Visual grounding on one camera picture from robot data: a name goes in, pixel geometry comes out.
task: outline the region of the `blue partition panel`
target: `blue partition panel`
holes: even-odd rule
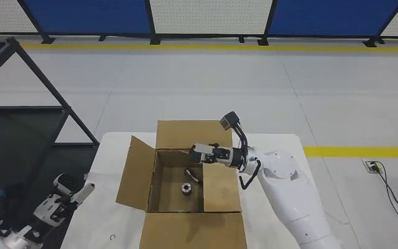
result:
[[[398,0],[278,0],[269,35],[376,35]]]
[[[144,0],[25,0],[46,33],[150,34]]]

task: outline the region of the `power cord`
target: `power cord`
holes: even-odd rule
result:
[[[380,169],[379,169],[379,167],[377,166],[376,163],[379,163],[379,164],[383,167],[384,175],[385,175],[386,178],[384,178],[383,175],[380,173]],[[374,170],[374,171],[376,171],[376,172],[380,175],[380,177],[381,177],[381,179],[383,180],[383,182],[386,184],[386,190],[387,190],[388,199],[390,200],[390,203],[391,203],[391,205],[392,205],[392,208],[393,208],[393,209],[395,210],[395,212],[398,214],[398,211],[397,211],[396,207],[394,206],[394,203],[393,203],[392,200],[391,200],[390,192],[391,192],[392,197],[394,198],[394,201],[396,202],[396,204],[398,204],[398,200],[397,200],[397,198],[396,198],[396,195],[394,194],[394,192],[393,192],[392,189],[390,188],[390,185],[388,185],[388,183],[387,183],[387,171],[386,171],[386,168],[384,167],[383,163],[381,163],[381,162],[379,162],[379,161],[373,161],[373,162],[371,162],[371,164],[373,164],[373,166],[371,167],[371,169]]]

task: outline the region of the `power outlet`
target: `power outlet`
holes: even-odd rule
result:
[[[368,172],[369,174],[378,174],[377,171],[374,171],[374,170],[372,169],[372,166],[374,166],[374,165],[376,165],[376,166],[379,168],[380,174],[383,173],[383,170],[382,170],[382,168],[380,167],[380,165],[379,165],[378,163],[372,161],[372,160],[362,159],[362,163],[363,163],[363,165],[365,166],[365,169],[367,170],[367,172]]]

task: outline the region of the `gray floor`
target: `gray floor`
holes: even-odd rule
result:
[[[293,133],[304,146],[398,146],[397,54],[28,53],[98,139],[108,131],[153,132],[157,120],[218,120],[234,110],[245,132]],[[0,68],[0,105],[56,103],[16,55]],[[58,138],[87,140],[72,120]],[[398,160],[379,160],[398,193]],[[396,248],[398,215],[361,158],[308,162],[344,248]]]

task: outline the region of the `small cylindrical object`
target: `small cylindrical object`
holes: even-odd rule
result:
[[[182,191],[182,194],[185,195],[185,196],[190,195],[192,193],[191,184],[189,184],[187,182],[182,184],[181,191]]]

